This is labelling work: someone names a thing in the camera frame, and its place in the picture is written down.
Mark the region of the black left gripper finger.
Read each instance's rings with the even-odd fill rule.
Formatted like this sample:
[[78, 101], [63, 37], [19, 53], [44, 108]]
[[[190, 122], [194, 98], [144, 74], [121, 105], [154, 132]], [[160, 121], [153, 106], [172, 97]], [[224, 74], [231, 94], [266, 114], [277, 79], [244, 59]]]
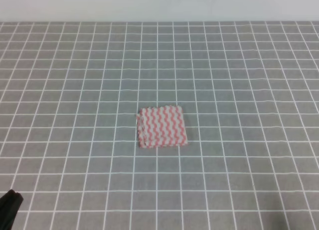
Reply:
[[12, 189], [0, 198], [0, 230], [12, 229], [22, 202], [22, 195]]

